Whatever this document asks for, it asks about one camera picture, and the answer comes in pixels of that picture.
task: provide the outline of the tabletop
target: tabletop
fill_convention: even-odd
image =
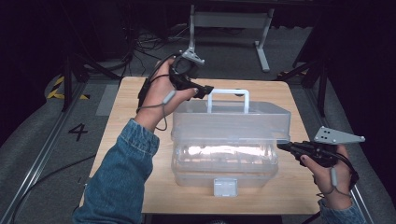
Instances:
[[[122,128],[130,118],[135,116],[138,104],[137,94],[144,79],[144,77],[125,77],[121,82],[90,176],[94,175],[107,151],[115,144]],[[291,113],[290,141],[308,140],[297,106],[285,82],[202,78],[194,82],[200,85],[211,85],[217,89],[248,90],[250,101],[269,102],[289,110]],[[214,100],[235,100],[230,95],[217,97]],[[145,185],[143,213],[308,215],[318,211],[318,197],[316,196],[318,188],[313,182],[312,174],[289,152],[279,149],[276,150],[278,172],[261,188],[239,188],[238,196],[227,198],[213,196],[213,188],[179,186],[175,182],[171,169],[172,115],[166,119],[167,130],[155,132],[161,139],[161,143],[153,159],[153,172]]]

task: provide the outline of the metal bracket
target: metal bracket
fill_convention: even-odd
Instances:
[[[339,145],[348,143],[364,142],[364,136],[357,136],[350,133],[343,133],[334,129],[322,126],[315,135],[314,142],[325,143],[329,145]]]

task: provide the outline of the plastic box lid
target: plastic box lid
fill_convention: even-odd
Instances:
[[[173,113],[172,140],[198,145],[245,145],[290,141],[290,112],[267,102],[190,100]]]

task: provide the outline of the object inside box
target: object inside box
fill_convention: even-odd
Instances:
[[[277,164],[274,145],[178,146],[176,161],[182,170],[211,172],[262,172]]]

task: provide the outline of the denim jacket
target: denim jacket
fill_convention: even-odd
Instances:
[[[159,144],[156,135],[131,119],[85,188],[74,223],[141,223],[145,182]],[[321,200],[319,206],[325,223],[364,223],[356,205],[336,211]]]

